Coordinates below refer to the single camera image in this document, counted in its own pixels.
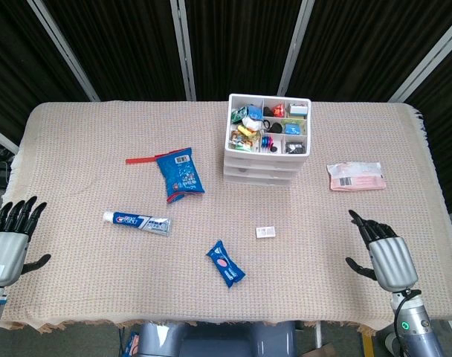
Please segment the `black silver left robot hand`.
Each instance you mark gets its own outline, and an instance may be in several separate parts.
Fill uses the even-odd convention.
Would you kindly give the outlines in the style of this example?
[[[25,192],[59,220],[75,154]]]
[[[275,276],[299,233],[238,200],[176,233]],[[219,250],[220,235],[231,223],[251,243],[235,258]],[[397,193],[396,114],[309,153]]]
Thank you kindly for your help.
[[[35,206],[37,197],[8,202],[0,209],[0,288],[13,285],[23,275],[42,268],[51,259],[45,254],[37,261],[25,261],[45,202]]]

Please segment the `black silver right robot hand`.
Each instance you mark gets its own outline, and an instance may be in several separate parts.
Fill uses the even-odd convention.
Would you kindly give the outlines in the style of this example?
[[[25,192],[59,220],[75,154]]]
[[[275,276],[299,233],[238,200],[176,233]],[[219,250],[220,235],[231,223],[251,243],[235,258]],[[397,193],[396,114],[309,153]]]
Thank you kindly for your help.
[[[358,265],[351,257],[346,258],[347,265],[388,292],[411,289],[418,275],[404,239],[387,224],[364,219],[353,210],[349,214],[368,250],[372,268]]]

